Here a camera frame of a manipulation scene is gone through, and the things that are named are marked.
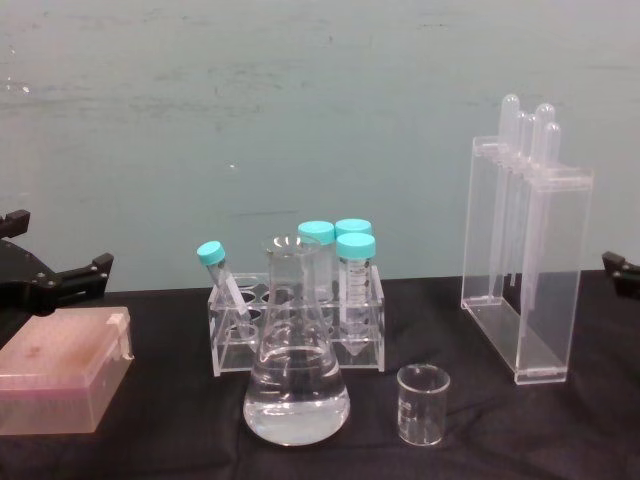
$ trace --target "test tube rack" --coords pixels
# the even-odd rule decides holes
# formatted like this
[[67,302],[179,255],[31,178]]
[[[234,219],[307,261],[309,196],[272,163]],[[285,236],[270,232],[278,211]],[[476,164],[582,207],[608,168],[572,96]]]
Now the test tube rack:
[[508,95],[499,133],[473,139],[462,308],[517,384],[567,378],[593,173],[559,162],[549,104]]
[[[241,314],[235,305],[225,303],[217,287],[208,300],[209,334],[213,374],[251,370],[259,343],[260,330],[268,306],[269,275],[266,273],[240,273],[234,275],[242,297],[251,315],[250,325],[241,325]],[[333,344],[341,368],[369,368],[384,371],[384,294],[380,275],[375,265],[371,267],[372,299],[366,304],[349,304],[349,308],[370,308],[369,333],[358,340],[357,354],[350,347],[350,340],[340,332],[340,303],[337,283],[334,283],[334,300],[321,303],[322,314],[327,320],[327,332]]]

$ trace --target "water in flask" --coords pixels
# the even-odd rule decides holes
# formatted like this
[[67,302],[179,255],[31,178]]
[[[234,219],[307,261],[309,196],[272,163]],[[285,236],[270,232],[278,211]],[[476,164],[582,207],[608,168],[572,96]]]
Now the water in flask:
[[269,299],[244,403],[249,428],[267,441],[286,446],[307,445],[333,435],[350,408],[315,301],[314,249],[296,237],[276,237],[275,243],[285,247],[273,248],[269,257],[270,291],[293,294],[282,303],[277,295]]

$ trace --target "acrylic pipette stand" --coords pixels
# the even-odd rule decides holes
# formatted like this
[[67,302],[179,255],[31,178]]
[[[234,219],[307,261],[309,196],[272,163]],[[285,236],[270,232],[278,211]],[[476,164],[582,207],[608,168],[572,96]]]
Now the acrylic pipette stand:
[[[251,325],[241,320],[236,305],[225,301],[228,298],[217,287],[211,291],[208,301],[209,334],[213,359],[213,374],[218,377],[223,372],[248,371],[253,366],[255,351],[259,342],[259,332],[267,311],[269,276],[266,273],[240,273],[234,275],[243,299],[251,315]],[[337,283],[334,283],[334,297],[322,303],[322,312],[327,329],[341,368],[364,368],[384,371],[384,295],[380,276],[375,265],[371,267],[372,299],[362,305],[347,305],[346,308],[371,309],[369,333],[359,339],[363,347],[357,355],[349,352],[349,340],[340,333],[340,303]]]
[[502,102],[499,133],[473,139],[462,308],[517,384],[562,382],[593,189],[559,162],[555,110]]

